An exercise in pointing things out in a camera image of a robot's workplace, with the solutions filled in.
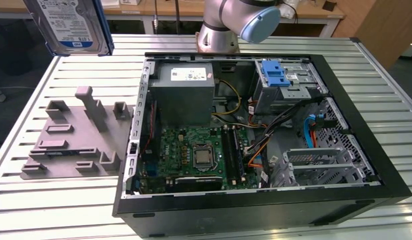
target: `ram slot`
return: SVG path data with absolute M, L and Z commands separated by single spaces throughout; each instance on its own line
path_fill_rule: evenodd
M 239 181 L 244 181 L 244 167 L 243 167 L 243 161 L 242 161 L 242 155 L 240 155 L 240 146 L 238 145 L 238 136 L 236 131 L 234 129 L 230 129 L 232 132 L 232 138 L 234 138 L 234 146 L 235 146 L 235 165 L 238 166 L 238 176 Z
M 220 140 L 221 140 L 221 150 L 224 159 L 224 169 L 226 169 L 226 181 L 227 184 L 235 185 L 236 181 L 240 180 L 238 164 L 236 164 L 236 149 L 235 149 L 235 139 L 231 129 L 221 127 L 220 130 Z

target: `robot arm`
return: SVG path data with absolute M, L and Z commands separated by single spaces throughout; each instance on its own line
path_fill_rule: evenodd
M 207 0 L 203 26 L 196 39 L 204 53 L 238 51 L 236 35 L 248 43 L 259 43 L 275 30 L 279 10 L 275 0 Z

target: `slotted metal table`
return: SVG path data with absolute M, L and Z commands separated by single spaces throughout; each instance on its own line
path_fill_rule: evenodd
M 139 239 L 110 216 L 116 176 L 22 180 L 19 169 L 44 126 L 49 100 L 70 106 L 77 86 L 102 105 L 136 103 L 144 52 L 193 52 L 192 35 L 113 35 L 113 56 L 54 57 L 0 149 L 0 240 Z M 361 43 L 347 38 L 271 37 L 239 41 L 243 53 L 319 54 L 412 191 L 412 100 Z M 191 236 L 188 239 L 412 239 L 412 197 L 339 225 Z

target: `power supply label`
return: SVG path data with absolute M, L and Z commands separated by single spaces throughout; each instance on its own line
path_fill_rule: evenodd
M 205 81 L 205 68 L 173 68 L 171 69 L 171 81 Z
M 35 0 L 57 41 L 69 48 L 86 48 L 92 38 L 85 19 L 76 12 L 78 0 Z

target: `blue hard drive label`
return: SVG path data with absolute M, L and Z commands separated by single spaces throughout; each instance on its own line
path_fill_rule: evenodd
M 85 19 L 77 14 L 78 0 L 35 0 L 58 42 L 69 48 L 86 48 L 92 38 Z

